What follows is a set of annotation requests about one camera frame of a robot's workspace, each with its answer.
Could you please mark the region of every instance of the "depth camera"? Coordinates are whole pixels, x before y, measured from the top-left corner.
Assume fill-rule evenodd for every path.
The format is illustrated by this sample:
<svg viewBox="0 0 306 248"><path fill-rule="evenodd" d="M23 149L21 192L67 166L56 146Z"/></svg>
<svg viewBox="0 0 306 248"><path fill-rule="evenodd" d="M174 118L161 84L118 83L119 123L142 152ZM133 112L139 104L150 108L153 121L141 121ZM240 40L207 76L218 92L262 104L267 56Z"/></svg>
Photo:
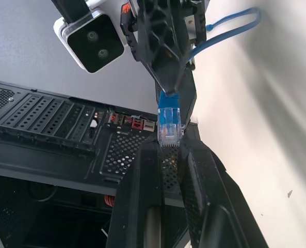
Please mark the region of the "depth camera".
<svg viewBox="0 0 306 248"><path fill-rule="evenodd" d="M110 17L99 8L75 23L67 24L60 18L54 31L80 67L89 73L97 72L124 51Z"/></svg>

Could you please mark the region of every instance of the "gray surface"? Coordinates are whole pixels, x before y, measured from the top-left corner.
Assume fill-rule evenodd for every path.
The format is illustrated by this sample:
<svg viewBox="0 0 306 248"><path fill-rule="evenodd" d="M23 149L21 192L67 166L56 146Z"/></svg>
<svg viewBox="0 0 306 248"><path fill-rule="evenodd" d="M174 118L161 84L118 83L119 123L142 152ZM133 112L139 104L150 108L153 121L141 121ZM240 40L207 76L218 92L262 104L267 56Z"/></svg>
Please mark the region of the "gray surface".
<svg viewBox="0 0 306 248"><path fill-rule="evenodd" d="M102 5L114 23L119 23L123 2ZM58 18L49 0L0 0L0 80L156 113L154 81L128 47L111 64L88 74L54 34Z"/></svg>

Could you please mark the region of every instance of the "transparent plug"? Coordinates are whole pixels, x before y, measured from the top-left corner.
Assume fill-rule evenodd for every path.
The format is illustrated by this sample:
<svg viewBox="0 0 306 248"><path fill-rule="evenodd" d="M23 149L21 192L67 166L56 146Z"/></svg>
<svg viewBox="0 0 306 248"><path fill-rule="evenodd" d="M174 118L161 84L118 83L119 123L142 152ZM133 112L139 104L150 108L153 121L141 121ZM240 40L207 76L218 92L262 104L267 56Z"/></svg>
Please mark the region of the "transparent plug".
<svg viewBox="0 0 306 248"><path fill-rule="evenodd" d="M157 138L159 145L179 146L183 137L179 108L159 108L157 110Z"/></svg>

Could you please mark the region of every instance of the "blue ethernet cable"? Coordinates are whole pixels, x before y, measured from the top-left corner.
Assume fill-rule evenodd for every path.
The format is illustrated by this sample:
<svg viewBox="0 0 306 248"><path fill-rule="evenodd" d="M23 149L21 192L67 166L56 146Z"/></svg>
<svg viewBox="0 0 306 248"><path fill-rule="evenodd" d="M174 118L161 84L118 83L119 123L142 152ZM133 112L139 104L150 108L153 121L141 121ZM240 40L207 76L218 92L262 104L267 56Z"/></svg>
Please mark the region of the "blue ethernet cable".
<svg viewBox="0 0 306 248"><path fill-rule="evenodd" d="M214 24L207 25L206 30L211 31L216 26L218 26L221 23L224 23L228 20L234 19L236 17L244 16L244 15L247 15L247 14L254 14L254 13L256 14L256 19L253 22L248 23L244 26L235 28L233 30L227 31L223 34L217 35L217 36L205 41L204 43L198 45L193 50L190 50L187 62L189 62L194 56L196 56L198 53L202 52L204 49L207 49L207 48L211 47L212 45L215 45L215 44L217 44L217 43L219 43L223 40L226 40L228 38L231 38L233 36L236 36L238 34L241 34L245 31L248 31L248 30L256 27L261 22L261 19L262 19L261 10L257 7L249 8L249 9L246 9L246 10L241 11L239 13L235 13L235 14L229 15L227 17L224 17Z"/></svg>
<svg viewBox="0 0 306 248"><path fill-rule="evenodd" d="M161 91L157 110L157 139L161 147L179 146L183 136L179 94L166 96Z"/></svg>

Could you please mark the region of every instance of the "camera lens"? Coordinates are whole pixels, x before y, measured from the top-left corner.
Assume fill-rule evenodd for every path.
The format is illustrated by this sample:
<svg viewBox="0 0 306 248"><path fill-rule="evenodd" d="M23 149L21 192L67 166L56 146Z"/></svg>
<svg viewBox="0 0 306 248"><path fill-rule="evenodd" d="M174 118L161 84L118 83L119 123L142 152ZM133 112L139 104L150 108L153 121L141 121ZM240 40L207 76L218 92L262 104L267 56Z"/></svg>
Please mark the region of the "camera lens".
<svg viewBox="0 0 306 248"><path fill-rule="evenodd" d="M95 42L98 40L98 34L94 31L91 31L87 34L87 39L91 42Z"/></svg>
<svg viewBox="0 0 306 248"><path fill-rule="evenodd" d="M105 59L106 57L108 57L108 51L106 49L101 49L99 52L98 52L98 57L100 59Z"/></svg>

